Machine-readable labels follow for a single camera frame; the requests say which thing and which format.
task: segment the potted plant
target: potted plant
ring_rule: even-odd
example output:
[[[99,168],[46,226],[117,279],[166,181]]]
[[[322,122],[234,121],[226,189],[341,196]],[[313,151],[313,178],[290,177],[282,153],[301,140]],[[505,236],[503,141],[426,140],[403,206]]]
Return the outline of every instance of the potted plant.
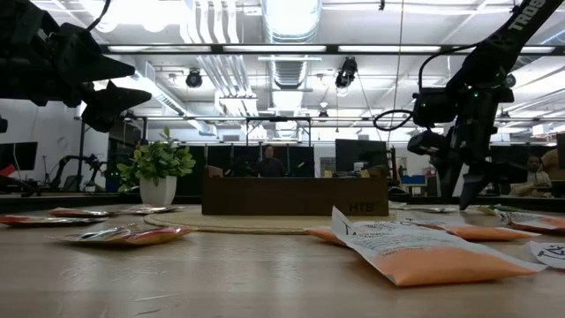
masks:
[[[96,183],[93,180],[88,180],[85,183],[85,191],[88,193],[96,192]]]
[[[165,127],[161,136],[163,142],[156,141],[136,149],[132,165],[117,165],[124,181],[119,191],[125,192],[139,186],[143,203],[159,207],[172,203],[177,191],[177,177],[192,173],[196,164],[188,147],[175,145],[178,140],[170,137],[168,127]]]

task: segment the table surface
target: table surface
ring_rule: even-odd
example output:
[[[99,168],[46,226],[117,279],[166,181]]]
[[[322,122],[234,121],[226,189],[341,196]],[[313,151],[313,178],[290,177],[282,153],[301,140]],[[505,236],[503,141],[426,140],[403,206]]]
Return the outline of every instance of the table surface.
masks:
[[[400,217],[461,219],[420,212]],[[132,222],[142,217],[117,216],[87,229]],[[562,316],[565,309],[565,272],[554,269],[479,284],[398,288],[352,250],[308,236],[194,232],[133,250],[46,238],[85,230],[0,228],[2,317],[539,318]],[[524,244],[487,245],[534,261]]]

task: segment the round mat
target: round mat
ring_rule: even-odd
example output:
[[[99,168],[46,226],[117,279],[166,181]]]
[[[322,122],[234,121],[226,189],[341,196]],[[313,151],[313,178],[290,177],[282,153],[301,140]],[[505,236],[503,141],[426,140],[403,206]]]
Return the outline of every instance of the round mat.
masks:
[[[352,222],[394,221],[390,216],[348,216]],[[331,216],[203,216],[200,207],[183,208],[178,212],[152,214],[145,222],[160,226],[186,226],[199,231],[247,234],[306,234],[306,228],[329,226]]]

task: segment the ventilation duct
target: ventilation duct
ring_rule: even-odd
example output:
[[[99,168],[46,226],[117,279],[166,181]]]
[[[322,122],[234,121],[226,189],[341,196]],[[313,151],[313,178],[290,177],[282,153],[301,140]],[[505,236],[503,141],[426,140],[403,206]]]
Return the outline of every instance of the ventilation duct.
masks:
[[[320,24],[321,0],[264,0],[262,10],[267,42],[315,42]],[[269,70],[273,84],[282,90],[273,92],[273,104],[276,108],[298,112],[304,93],[296,90],[305,84],[308,63],[271,61]],[[296,123],[277,123],[275,127],[280,137],[288,138],[295,134],[292,128],[296,128]]]

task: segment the snack bag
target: snack bag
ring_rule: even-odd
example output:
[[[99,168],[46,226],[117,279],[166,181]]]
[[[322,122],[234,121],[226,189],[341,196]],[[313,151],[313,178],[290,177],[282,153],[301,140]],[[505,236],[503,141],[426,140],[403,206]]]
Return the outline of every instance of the snack bag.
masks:
[[[459,212],[459,208],[419,208],[419,207],[404,207],[398,208],[404,211],[418,211],[427,213],[455,213]]]
[[[103,231],[50,237],[50,239],[87,245],[145,246],[176,239],[190,232],[189,229],[175,227],[140,230],[137,225],[130,224]]]
[[[173,207],[173,206],[155,207],[155,206],[151,206],[151,205],[148,205],[148,204],[140,204],[140,205],[136,205],[136,206],[132,206],[132,207],[129,207],[129,208],[124,208],[124,209],[118,210],[117,213],[146,216],[146,215],[150,215],[150,214],[153,214],[153,213],[171,212],[171,211],[174,211],[178,208],[183,208],[183,207]]]
[[[538,261],[554,269],[565,269],[565,243],[530,242],[530,249]]]
[[[501,222],[514,229],[538,233],[565,235],[565,219],[522,212],[494,211]]]
[[[399,227],[418,227],[420,230],[427,230],[427,227],[419,227],[412,222],[395,222],[395,221],[383,221],[383,222],[356,222],[353,225],[358,229],[358,231],[392,231],[393,229]],[[315,228],[306,229],[306,233],[312,235],[316,238],[326,240],[330,243],[334,243],[339,246],[346,246],[337,236],[332,232],[329,226],[320,226]]]
[[[398,227],[419,226],[420,230],[433,229],[446,231],[447,233],[456,235],[461,239],[470,241],[510,241],[515,239],[531,239],[539,236],[538,233],[530,233],[527,231],[518,231],[501,227],[483,227],[474,226],[463,222],[444,222],[429,220],[408,220],[401,222],[357,222],[354,223],[360,231],[390,231]],[[337,236],[328,227],[318,227],[306,229],[306,232],[312,236],[324,239],[328,242],[345,246],[345,244],[337,238]]]
[[[86,211],[76,208],[54,208],[49,213],[56,217],[106,217],[111,215],[106,211]]]
[[[532,275],[545,265],[520,261],[444,231],[358,231],[334,208],[332,232],[397,286],[469,283]]]
[[[502,227],[475,226],[464,222],[427,220],[411,220],[411,222],[435,230],[444,230],[450,234],[457,235],[461,239],[470,241],[510,241],[515,239],[531,239],[540,235]]]
[[[107,217],[0,216],[0,223],[11,227],[84,226],[106,220],[108,220]]]

